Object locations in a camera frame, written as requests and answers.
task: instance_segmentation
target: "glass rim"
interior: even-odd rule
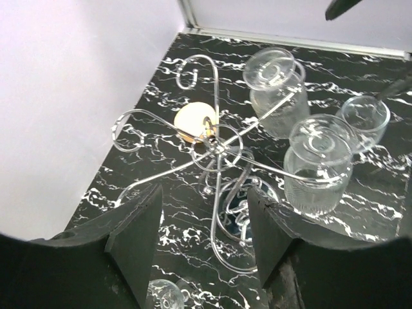
[[[290,80],[292,78],[292,76],[295,76],[297,79],[297,85],[301,85],[302,88],[305,87],[304,85],[304,80],[306,78],[306,70],[304,69],[304,66],[299,62],[299,61],[295,61],[296,62],[296,66],[299,68],[299,74],[294,71],[288,80]],[[271,92],[271,91],[275,91],[276,89],[279,89],[280,87],[273,87],[273,88],[268,88],[267,90],[257,90],[257,89],[250,89],[250,93],[249,93],[249,97],[250,97],[250,101],[251,102],[255,102],[256,101],[256,93],[259,92]]]
[[[347,121],[347,119],[346,119],[346,117],[345,117],[344,110],[345,110],[345,108],[348,107],[348,105],[349,105],[352,101],[354,101],[355,99],[358,99],[358,98],[372,98],[372,99],[374,99],[376,102],[378,102],[379,104],[381,104],[381,105],[384,107],[385,111],[386,111],[386,118],[385,118],[385,120],[383,121],[383,123],[381,123],[381,124],[380,124],[379,126],[377,126],[377,127],[374,127],[373,129],[359,129],[359,128],[351,125],[351,124]],[[386,126],[388,125],[390,119],[391,119],[391,111],[389,110],[389,108],[387,107],[387,105],[386,105],[382,100],[377,100],[375,97],[372,97],[371,95],[357,95],[356,97],[349,98],[349,99],[346,100],[346,102],[342,105],[342,107],[341,107],[341,112],[342,112],[342,119],[343,119],[349,126],[351,126],[352,128],[354,128],[354,130],[361,131],[361,132],[376,132],[376,131],[379,131],[379,130],[381,130],[383,127],[386,127]]]
[[[256,89],[258,91],[261,90],[265,90],[266,87],[261,88],[261,87],[255,87],[253,85],[253,83],[251,83],[249,81],[249,78],[247,78],[247,72],[249,72],[250,68],[250,64],[253,63],[256,59],[259,59],[262,55],[267,54],[267,53],[272,53],[272,52],[279,52],[279,53],[284,53],[284,57],[280,57],[280,58],[288,58],[292,61],[292,68],[291,70],[288,72],[288,74],[286,74],[286,80],[288,80],[288,78],[293,74],[293,72],[295,71],[295,65],[296,65],[296,60],[295,57],[293,56],[292,52],[287,50],[286,48],[282,48],[282,47],[277,47],[277,46],[273,46],[273,47],[268,47],[268,48],[263,48],[262,50],[259,50],[257,53],[253,54],[250,59],[248,59],[248,61],[245,63],[245,68],[243,70],[243,80],[245,81],[245,83],[248,85],[248,87],[250,89]]]
[[[289,134],[289,144],[290,144],[290,147],[294,150],[294,152],[295,152],[295,148],[294,148],[294,143],[293,143],[292,140],[293,140],[293,136],[295,135],[298,126],[301,125],[303,122],[307,121],[308,119],[310,119],[310,120],[316,120],[316,119],[327,119],[327,118],[329,118],[330,120],[334,120],[334,121],[340,123],[343,127],[346,127],[346,129],[347,129],[349,132],[351,132],[351,133],[353,134],[353,136],[357,136],[357,134],[356,134],[355,130],[352,128],[352,126],[349,125],[349,124],[348,124],[346,121],[344,121],[343,119],[341,119],[341,118],[339,118],[339,117],[337,117],[337,116],[335,116],[335,115],[326,114],[326,113],[313,114],[313,115],[310,115],[309,117],[305,118],[304,120],[301,120],[301,121],[297,122],[297,123],[294,125],[293,129],[291,130],[291,132],[290,132],[290,134]],[[337,159],[337,160],[334,160],[334,161],[330,161],[329,163],[333,163],[333,165],[340,164],[340,163],[343,163],[343,162],[347,162],[348,160],[351,160],[351,158],[353,158],[353,155],[354,155],[354,152],[353,152],[354,149],[352,149],[349,141],[345,140],[344,138],[342,138],[342,137],[339,136],[339,135],[336,135],[336,137],[339,138],[339,139],[341,139],[341,140],[346,144],[346,148],[347,148],[347,150],[348,150],[348,155],[346,155],[346,156],[344,156],[344,157],[342,157],[342,158],[340,158],[340,159]],[[316,163],[316,162],[312,162],[311,160],[308,160],[308,159],[305,158],[305,157],[302,157],[302,156],[301,156],[299,153],[297,153],[297,152],[295,152],[295,154],[296,154],[301,160],[303,160],[303,161],[305,161],[305,162],[308,162],[308,163],[311,163],[311,164]]]

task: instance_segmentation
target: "black object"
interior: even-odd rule
[[[270,308],[412,306],[412,240],[369,243],[338,234],[248,192],[259,278]]]
[[[395,81],[391,82],[383,89],[376,98],[383,100],[384,98],[393,97],[395,95],[409,91],[412,88],[412,64],[404,70]]]
[[[326,9],[326,20],[332,21],[338,18],[344,12],[348,11],[350,8],[353,8],[361,1],[362,0],[333,0]]]
[[[162,187],[51,240],[0,235],[0,308],[143,308]]]

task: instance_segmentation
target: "white vein pattern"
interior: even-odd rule
[[[198,61],[187,65],[184,79],[191,78],[193,68],[199,69],[198,85],[192,91],[180,90],[174,79],[176,67],[183,59],[204,53],[212,57],[219,68],[221,121],[243,129],[255,121],[256,116],[242,70],[251,55],[269,46],[239,39],[181,34],[147,85],[138,108],[172,122],[176,112],[188,102],[212,104],[212,72],[207,63]],[[393,59],[285,48],[306,68],[305,86],[312,113],[335,114],[351,96],[379,92],[403,68],[401,61]],[[384,241],[402,233],[402,220],[410,206],[406,205],[406,189],[412,163],[412,92],[390,98],[386,103],[391,110],[386,135],[381,145],[354,158],[353,176],[340,205],[325,216],[303,217],[305,221],[366,241]],[[121,153],[115,148],[110,151],[83,196],[70,227],[116,207],[118,195],[135,180],[190,160],[190,145],[156,121],[131,117],[119,140],[123,146],[133,147],[139,141],[137,133],[144,137],[144,147],[135,153]],[[258,127],[244,136],[244,143],[253,150],[256,160],[283,166],[288,140],[270,138]],[[160,180],[164,188],[165,219],[159,230],[152,278],[176,282],[183,277],[193,277],[203,287],[203,308],[267,308],[266,293],[260,289],[256,276],[232,273],[214,257],[209,241],[212,198],[199,195],[200,174],[198,168],[190,167]],[[239,169],[231,169],[223,176],[229,180],[239,174]],[[252,174],[271,183],[282,196],[282,177],[256,167]],[[139,194],[144,187],[136,188],[132,194]],[[290,207],[282,197],[282,207]],[[220,234],[218,238],[219,250],[231,261],[247,255],[237,243]]]

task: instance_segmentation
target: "metal rod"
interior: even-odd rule
[[[221,154],[218,155],[218,164],[217,170],[221,169]],[[212,225],[211,225],[211,245],[215,256],[218,258],[219,262],[222,263],[225,267],[233,272],[237,272],[242,275],[253,274],[258,271],[257,266],[249,268],[239,268],[233,266],[228,261],[226,261],[223,256],[221,256],[218,246],[216,244],[216,226],[218,220],[218,208],[219,208],[219,199],[220,199],[220,187],[221,187],[221,172],[218,171],[216,175],[216,192],[214,193],[214,203],[213,203],[213,214],[212,214]]]
[[[209,156],[209,155],[211,155],[211,152],[210,152],[210,151],[208,151],[208,152],[206,152],[205,154],[201,155],[201,156],[200,156],[199,158],[197,158],[196,160],[198,160],[198,161],[203,160],[204,158],[206,158],[206,157]],[[152,175],[152,176],[150,176],[150,177],[147,177],[147,178],[138,180],[137,182],[133,182],[131,185],[127,186],[127,187],[122,191],[122,193],[120,193],[120,195],[118,196],[118,198],[117,198],[117,200],[116,200],[116,202],[115,202],[116,207],[118,207],[118,206],[120,206],[120,205],[122,204],[123,198],[124,198],[124,197],[130,192],[130,190],[133,189],[134,187],[136,187],[136,186],[138,186],[138,185],[141,185],[141,184],[143,184],[143,183],[145,183],[145,182],[150,182],[151,180],[155,180],[155,179],[157,179],[157,178],[159,178],[159,177],[166,176],[166,175],[168,175],[168,174],[172,174],[172,173],[181,171],[182,169],[185,169],[186,167],[189,167],[189,166],[191,166],[192,164],[194,164],[194,161],[187,162],[187,163],[182,164],[182,165],[180,165],[180,166],[178,166],[178,167],[175,167],[174,169],[170,169],[170,170],[168,170],[168,171],[164,171],[164,172],[161,172],[161,173]]]
[[[267,117],[270,116],[270,114],[272,114],[275,110],[277,110],[278,108],[280,108],[284,103],[286,103],[286,101],[289,101],[293,96],[295,95],[295,92],[291,92],[289,93],[287,96],[285,96],[282,100],[280,100],[274,107],[272,107],[267,113],[265,113],[262,117],[260,117],[259,119],[257,119],[253,124],[251,124],[250,126],[246,127],[245,129],[243,129],[242,131],[239,132],[240,136],[245,135],[246,133],[248,133],[249,131],[251,131],[252,129],[254,129],[255,127],[257,127],[260,122],[264,119],[266,119]],[[238,137],[232,136],[230,139],[226,140],[226,142],[223,143],[223,145],[229,145],[231,143],[233,143],[233,141],[235,141]]]
[[[315,50],[328,50],[338,53],[352,53],[358,55],[367,55],[374,57],[392,58],[403,61],[410,60],[410,53],[404,50],[395,50],[389,48],[379,48],[370,46],[360,46],[352,44],[342,44],[334,42],[324,42],[308,39],[296,39],[294,37],[282,37],[278,35],[265,35],[260,33],[239,32],[232,30],[221,30],[214,28],[185,28],[183,33],[190,33],[196,35],[206,35],[208,37],[225,37],[229,39],[240,39],[244,41],[252,41],[258,43],[269,43],[276,45],[287,45],[296,47],[303,47]]]
[[[113,143],[115,145],[115,147],[120,150],[123,151],[125,153],[132,153],[135,152],[137,149],[139,149],[142,145],[142,137],[139,135],[140,137],[140,144],[137,145],[136,147],[132,148],[132,149],[126,149],[123,148],[121,145],[118,144],[117,142],[117,131],[118,131],[118,127],[121,123],[121,121],[126,118],[127,116],[130,116],[132,114],[135,113],[142,113],[142,114],[146,114],[149,115],[150,117],[152,117],[153,119],[156,119],[157,121],[165,124],[166,126],[170,127],[171,129],[174,129],[175,131],[177,131],[180,134],[183,135],[187,135],[188,137],[192,138],[193,140],[196,140],[198,142],[203,142],[204,139],[198,137],[198,136],[193,136],[190,133],[179,129],[178,127],[172,125],[170,122],[164,120],[163,118],[159,117],[158,115],[155,115],[154,113],[151,113],[150,111],[146,111],[145,109],[131,109],[130,111],[126,111],[124,114],[122,114],[120,117],[117,118],[117,120],[115,121],[115,124],[113,125],[113,127],[111,127],[111,139],[113,140]]]
[[[236,153],[233,153],[231,150],[226,150],[226,151],[228,153],[230,153],[231,155],[236,154]],[[282,169],[277,169],[275,167],[260,163],[258,161],[253,160],[253,159],[247,158],[246,156],[241,156],[240,159],[243,160],[243,161],[252,163],[253,165],[256,165],[256,166],[261,167],[263,169],[267,169],[268,171],[271,171],[271,172],[274,172],[274,173],[277,173],[277,174],[281,174],[283,176],[290,177],[290,178],[293,178],[293,179],[296,179],[296,180],[300,180],[302,182],[317,183],[317,184],[320,184],[320,183],[323,183],[323,184],[335,183],[335,182],[341,181],[344,177],[347,177],[347,175],[348,175],[347,173],[342,173],[340,175],[337,175],[337,176],[334,176],[334,177],[328,178],[328,179],[302,177],[302,176],[290,174],[288,172],[285,172]]]
[[[239,149],[238,154],[236,156],[234,156],[233,161],[228,162],[226,164],[226,166],[221,167],[221,169],[209,169],[208,167],[204,167],[202,166],[202,164],[195,162],[195,164],[200,167],[201,169],[203,169],[204,171],[207,172],[211,172],[211,173],[216,173],[216,172],[223,172],[223,171],[227,171],[228,169],[230,169],[231,167],[234,167],[236,165],[236,163],[240,160],[240,156],[242,155],[242,150],[243,150],[243,139],[242,137],[238,134],[238,132],[232,127],[232,126],[228,126],[226,124],[214,124],[212,126],[213,130],[216,130],[216,128],[218,127],[226,127],[227,129],[232,130],[232,132],[235,134],[234,136],[237,137],[237,139],[239,140],[239,146],[237,146],[237,149]],[[219,153],[224,153],[226,151],[226,146],[224,146],[224,144],[222,144],[217,138],[214,138],[215,143],[212,145],[210,143],[210,140],[205,140],[205,145],[207,147],[209,147],[209,149],[211,151],[214,152],[219,152]],[[196,144],[193,142],[192,146],[191,146],[191,156],[192,156],[192,160],[194,160],[196,158],[196,154],[197,152],[194,150],[194,146]]]
[[[252,151],[250,151],[248,149],[244,149],[243,153],[245,153],[251,159],[254,159]],[[252,166],[253,166],[252,163],[249,163],[249,162],[247,163],[247,165],[245,166],[243,172],[241,173],[239,178],[236,180],[232,190],[230,190],[230,192],[226,196],[225,201],[223,202],[223,209],[225,209],[226,213],[233,214],[233,212],[231,212],[230,209],[229,209],[230,203],[232,203],[232,200],[237,195],[238,191],[240,190],[242,185],[245,183],[246,179],[249,177],[250,172],[252,171]]]
[[[246,239],[246,233],[247,233],[247,227],[250,225],[250,219],[246,219],[245,222],[243,222],[242,228],[241,228],[241,233],[240,233],[240,245],[244,247],[249,241]]]
[[[216,160],[212,159],[209,164],[207,165],[207,168],[210,169],[213,165],[216,164]],[[209,184],[209,175],[211,172],[208,171],[203,171],[202,174],[199,177],[199,182],[198,182],[198,191],[200,194],[203,194],[205,192],[205,188],[211,188],[212,186]]]
[[[198,70],[197,69],[193,70],[193,79],[190,85],[183,86],[182,83],[180,82],[180,77],[182,76],[182,71],[184,67],[186,66],[187,63],[191,62],[195,58],[206,59],[207,61],[210,62],[212,66],[213,79],[214,79],[214,111],[216,115],[215,121],[216,121],[216,124],[219,124],[219,115],[220,115],[220,112],[219,112],[219,108],[220,108],[219,107],[219,73],[218,73],[218,67],[216,66],[212,58],[206,55],[193,55],[183,60],[183,62],[178,67],[178,73],[176,74],[176,83],[179,86],[179,88],[182,90],[189,90],[195,87],[198,81]],[[215,135],[219,137],[219,127],[216,128]]]

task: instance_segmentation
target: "metal frame edge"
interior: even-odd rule
[[[197,28],[198,23],[196,21],[196,16],[193,12],[193,8],[190,0],[178,0],[180,9],[182,10],[183,17],[186,22],[186,27]]]
[[[240,39],[254,42],[266,42],[282,44],[287,46],[298,46],[303,48],[313,48],[316,50],[328,50],[331,52],[354,53],[359,55],[371,55],[376,57],[399,59],[410,61],[411,54],[402,50],[393,50],[390,48],[378,48],[369,46],[359,46],[351,44],[342,44],[334,42],[315,41],[308,39],[297,39],[291,37],[280,37],[275,35],[265,35],[258,33],[237,32],[231,30],[220,30],[213,28],[187,27],[182,33],[209,35],[217,37],[226,37],[229,39]]]

